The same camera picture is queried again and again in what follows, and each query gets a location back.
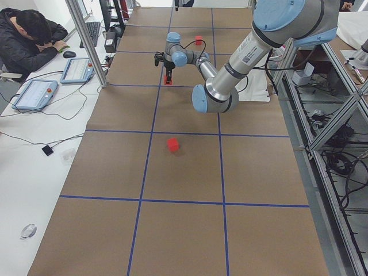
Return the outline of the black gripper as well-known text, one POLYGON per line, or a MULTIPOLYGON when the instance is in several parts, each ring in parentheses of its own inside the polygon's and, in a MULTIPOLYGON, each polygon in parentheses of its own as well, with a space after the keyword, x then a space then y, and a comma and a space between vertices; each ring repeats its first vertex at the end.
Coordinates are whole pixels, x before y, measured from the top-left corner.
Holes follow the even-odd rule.
POLYGON ((166 68, 166 76, 172 78, 172 70, 175 68, 175 64, 172 61, 165 59, 164 67, 166 68))

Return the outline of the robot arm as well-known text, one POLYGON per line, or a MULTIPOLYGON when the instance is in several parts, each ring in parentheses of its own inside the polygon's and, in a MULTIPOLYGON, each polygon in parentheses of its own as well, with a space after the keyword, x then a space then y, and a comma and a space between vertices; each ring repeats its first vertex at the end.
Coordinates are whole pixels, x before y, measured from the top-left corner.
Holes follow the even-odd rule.
POLYGON ((296 47, 333 40, 339 9, 339 1, 257 1, 251 32, 220 70, 203 51, 185 49, 176 32, 168 33, 164 52, 155 54, 155 64, 164 63, 168 81, 173 68, 195 65, 205 84, 194 87, 193 107, 201 113, 224 113, 239 101, 236 85, 273 48, 279 48, 288 39, 296 47))

